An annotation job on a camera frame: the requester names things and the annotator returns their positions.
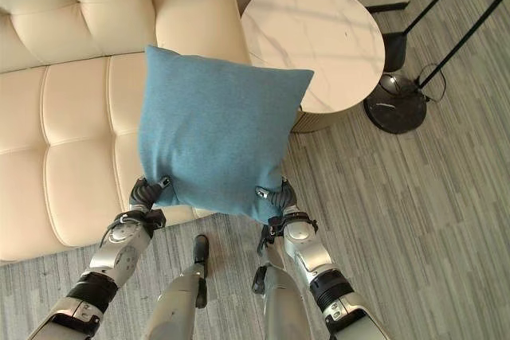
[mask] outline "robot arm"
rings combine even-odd
[[[145,178],[136,182],[130,211],[118,215],[108,226],[80,280],[58,300],[29,340],[86,340],[96,333],[108,304],[135,271],[154,231],[166,223],[163,212],[151,208],[170,183],[168,177],[154,185]]]
[[[282,217],[269,220],[262,231],[259,252],[276,236],[284,239],[285,252],[294,260],[300,278],[309,286],[321,310],[331,339],[389,340],[378,319],[363,297],[333,263],[328,250],[316,236],[317,223],[297,207],[294,189],[284,178],[281,191],[274,193],[256,188],[259,197],[282,210]]]

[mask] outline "blue pillow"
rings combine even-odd
[[[158,205],[192,205],[267,223],[255,194],[278,191],[288,134],[313,76],[148,46],[139,155],[149,182],[167,174]]]

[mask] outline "marble tabletop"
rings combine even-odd
[[[357,0],[252,0],[241,20],[253,65],[315,71],[305,112],[352,107],[383,73],[383,37]]]

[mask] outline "black lamp base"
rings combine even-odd
[[[416,129],[427,113],[426,97],[414,81],[400,75],[382,75],[363,106],[376,127],[394,135]]]

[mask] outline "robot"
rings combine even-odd
[[[153,209],[171,179],[150,185],[139,178],[130,194],[130,211],[119,214],[107,227],[88,268],[69,293],[57,301],[29,340],[89,340],[97,332],[108,304],[136,268],[154,231],[166,224],[161,209]],[[299,277],[322,312],[330,340],[389,340],[379,320],[362,296],[333,263],[316,236],[316,221],[297,206],[294,189],[283,178],[277,193],[257,187],[255,193],[276,206],[280,217],[264,225],[257,252],[261,266],[252,291],[265,302],[267,340],[310,340],[304,304],[294,279],[285,271],[276,238],[294,260]],[[207,304],[209,241],[195,237],[194,263],[160,295],[144,332],[144,340],[190,340],[196,308]]]

